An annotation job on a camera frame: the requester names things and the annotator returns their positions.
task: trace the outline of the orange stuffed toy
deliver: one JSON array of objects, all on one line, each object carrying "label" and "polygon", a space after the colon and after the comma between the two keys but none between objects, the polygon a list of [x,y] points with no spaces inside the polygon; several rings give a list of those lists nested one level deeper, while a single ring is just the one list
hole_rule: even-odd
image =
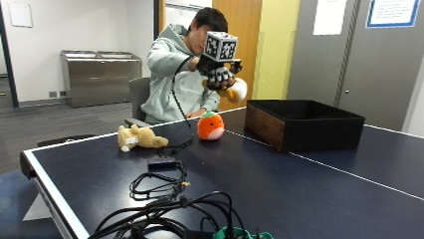
[{"label": "orange stuffed toy", "polygon": [[201,139],[215,140],[223,134],[223,121],[219,114],[205,112],[198,121],[198,136]]}]

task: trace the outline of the black box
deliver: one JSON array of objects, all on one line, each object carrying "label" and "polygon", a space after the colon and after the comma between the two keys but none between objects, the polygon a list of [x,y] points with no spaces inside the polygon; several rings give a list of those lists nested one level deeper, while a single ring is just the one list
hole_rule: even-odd
[{"label": "black box", "polygon": [[358,147],[364,121],[315,101],[247,101],[245,126],[278,151]]}]

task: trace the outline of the gray hoodie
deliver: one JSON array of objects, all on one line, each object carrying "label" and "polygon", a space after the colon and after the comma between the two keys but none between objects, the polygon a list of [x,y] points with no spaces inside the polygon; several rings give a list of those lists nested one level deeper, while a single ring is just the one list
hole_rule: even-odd
[{"label": "gray hoodie", "polygon": [[[182,38],[188,30],[181,25],[170,26],[160,34],[148,56],[148,66],[152,71],[150,97],[142,110],[156,121],[182,120],[173,93],[173,77],[178,66],[194,53],[189,50]],[[197,112],[201,108],[208,111],[217,109],[219,96],[205,89],[200,72],[189,70],[189,61],[176,76],[176,95],[185,114]]]}]

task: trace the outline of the black hair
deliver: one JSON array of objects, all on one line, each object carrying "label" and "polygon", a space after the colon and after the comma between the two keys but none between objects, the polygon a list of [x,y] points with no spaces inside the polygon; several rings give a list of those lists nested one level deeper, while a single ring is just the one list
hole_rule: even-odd
[{"label": "black hair", "polygon": [[223,16],[223,13],[215,8],[205,7],[204,9],[201,9],[197,13],[194,21],[197,21],[198,27],[201,27],[202,25],[208,25],[212,27],[212,31],[227,33],[226,18]]}]

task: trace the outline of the black and white device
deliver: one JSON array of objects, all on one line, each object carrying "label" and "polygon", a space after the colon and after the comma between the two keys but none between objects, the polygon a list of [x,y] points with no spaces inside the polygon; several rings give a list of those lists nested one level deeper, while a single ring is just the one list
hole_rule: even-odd
[{"label": "black and white device", "polygon": [[241,59],[235,59],[238,38],[226,32],[208,32],[206,48],[201,55],[198,70],[209,78],[209,88],[221,89],[221,83],[241,71]]}]

